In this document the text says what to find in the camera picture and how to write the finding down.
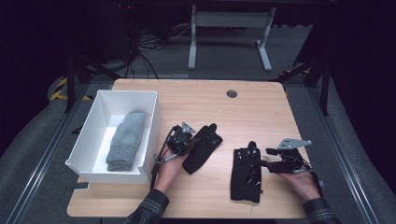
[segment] person's arm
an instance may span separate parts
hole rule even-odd
[[[303,200],[303,209],[311,224],[341,223],[327,202],[322,199],[316,188],[312,175],[308,172],[299,174],[278,174],[284,177]]]
[[[172,153],[168,150],[164,157],[167,158],[170,155]],[[186,158],[187,155],[183,157],[177,156],[160,166],[158,178],[153,189],[150,190],[143,202],[123,222],[124,224],[154,224],[160,222],[163,212],[169,204],[166,192],[172,186],[178,173],[180,173],[183,161]]]

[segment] human hand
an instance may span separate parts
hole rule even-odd
[[[306,203],[312,199],[320,198],[317,187],[311,173],[302,172],[298,174],[277,174],[285,178],[293,187],[293,189]]]
[[[172,150],[168,149],[164,153],[163,157],[168,158],[171,155]],[[158,171],[158,178],[155,182],[154,188],[166,194],[178,173],[180,173],[183,161],[186,160],[187,156],[188,154],[184,156],[176,156],[174,159],[163,163]]]

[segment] light wood tabletop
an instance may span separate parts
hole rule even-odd
[[[233,150],[255,141],[262,159],[283,138],[301,139],[283,87],[275,82],[118,79],[116,91],[156,91],[162,113],[158,149],[171,128],[187,122],[196,131],[216,123],[223,142],[192,175],[184,170],[168,191],[164,217],[303,218],[302,202],[285,180],[262,168],[260,203],[230,199]],[[227,91],[236,91],[234,98]],[[299,147],[307,158],[304,147]],[[127,217],[142,202],[149,186],[91,184],[75,190],[67,208],[72,217]]]

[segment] rolled towel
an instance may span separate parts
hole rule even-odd
[[[142,140],[145,114],[131,112],[117,127],[106,157],[108,171],[131,171],[134,156]]]

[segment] black glove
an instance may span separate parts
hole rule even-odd
[[[212,152],[220,145],[222,138],[216,134],[216,124],[212,123],[209,127],[204,126],[192,139],[195,141],[194,149],[183,162],[183,167],[192,175],[201,168],[207,161]]]
[[[231,199],[260,202],[262,193],[262,167],[256,160],[261,158],[256,143],[251,141],[247,148],[233,151],[231,175]]]

